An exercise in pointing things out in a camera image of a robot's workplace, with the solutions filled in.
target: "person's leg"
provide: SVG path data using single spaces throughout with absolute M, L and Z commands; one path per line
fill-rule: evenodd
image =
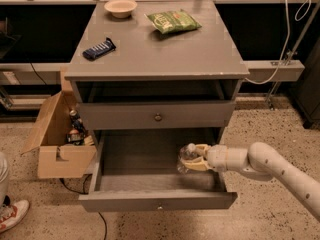
M 0 152 L 0 206 L 8 192 L 9 185 L 9 167 L 5 154 Z
M 0 233 L 17 225 L 27 214 L 29 202 L 21 200 L 12 205 L 4 204 L 9 185 L 9 166 L 5 155 L 0 152 Z

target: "floor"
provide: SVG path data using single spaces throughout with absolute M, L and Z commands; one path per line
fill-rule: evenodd
M 286 97 L 238 98 L 222 143 L 248 147 L 256 141 L 277 149 L 289 162 L 320 181 L 320 129 L 304 129 L 303 119 Z M 30 210 L 0 239 L 103 240 L 104 223 L 88 213 L 78 195 L 57 179 L 37 178 L 37 152 L 20 154 L 33 123 L 1 123 L 0 151 L 11 164 L 9 195 L 27 199 Z M 124 239 L 320 239 L 319 222 L 275 179 L 259 182 L 235 172 L 224 174 L 228 191 L 238 193 L 228 210 L 103 213 L 110 240 Z M 66 180 L 82 189 L 82 179 Z

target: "gray countertop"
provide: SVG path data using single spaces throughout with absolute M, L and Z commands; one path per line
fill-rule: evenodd
M 162 35 L 145 14 L 184 9 L 202 27 Z M 82 52 L 105 40 L 117 46 L 94 62 Z M 77 47 L 67 80 L 242 79 L 249 74 L 212 1 L 138 2 L 132 16 L 116 19 L 98 3 Z

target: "open cardboard box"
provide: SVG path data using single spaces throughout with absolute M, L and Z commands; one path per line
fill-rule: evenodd
M 75 107 L 71 85 L 64 81 L 62 91 L 48 98 L 41 106 L 38 118 L 25 142 L 22 152 L 39 148 L 39 178 L 81 178 L 88 173 L 96 153 L 95 146 L 66 145 L 71 130 L 69 111 Z

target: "white sneaker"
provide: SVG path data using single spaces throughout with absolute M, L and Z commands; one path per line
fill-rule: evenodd
M 12 205 L 3 205 L 0 208 L 0 233 L 13 228 L 26 216 L 29 202 L 21 200 Z

